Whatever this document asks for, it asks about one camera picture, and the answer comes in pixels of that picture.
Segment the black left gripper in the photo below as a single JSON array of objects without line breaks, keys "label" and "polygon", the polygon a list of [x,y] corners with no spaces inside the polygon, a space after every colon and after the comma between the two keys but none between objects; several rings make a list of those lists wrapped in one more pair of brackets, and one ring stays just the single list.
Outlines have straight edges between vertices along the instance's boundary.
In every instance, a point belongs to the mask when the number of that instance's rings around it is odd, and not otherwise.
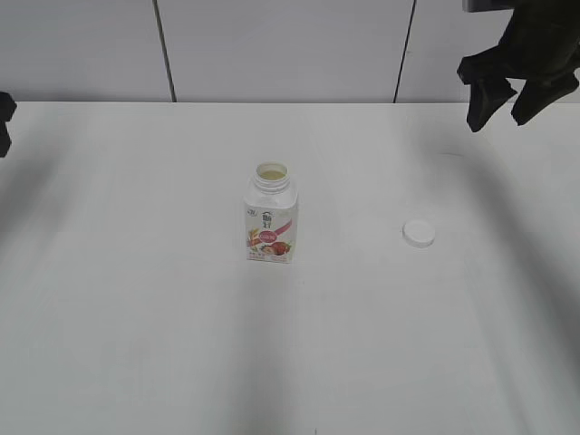
[{"label": "black left gripper", "polygon": [[13,118],[17,104],[8,92],[0,92],[0,157],[4,158],[11,148],[12,140],[7,123]]}]

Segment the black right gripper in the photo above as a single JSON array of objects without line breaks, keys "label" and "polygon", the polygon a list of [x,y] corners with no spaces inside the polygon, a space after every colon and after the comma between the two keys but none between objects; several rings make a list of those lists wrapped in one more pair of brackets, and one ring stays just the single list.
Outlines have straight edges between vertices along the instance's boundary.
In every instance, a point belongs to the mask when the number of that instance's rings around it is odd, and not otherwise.
[{"label": "black right gripper", "polygon": [[507,78],[527,81],[511,115],[525,125],[553,102],[576,91],[579,81],[579,3],[563,1],[465,1],[468,13],[511,10],[498,43],[464,57],[458,76],[469,84],[467,124],[481,131],[517,92]]}]

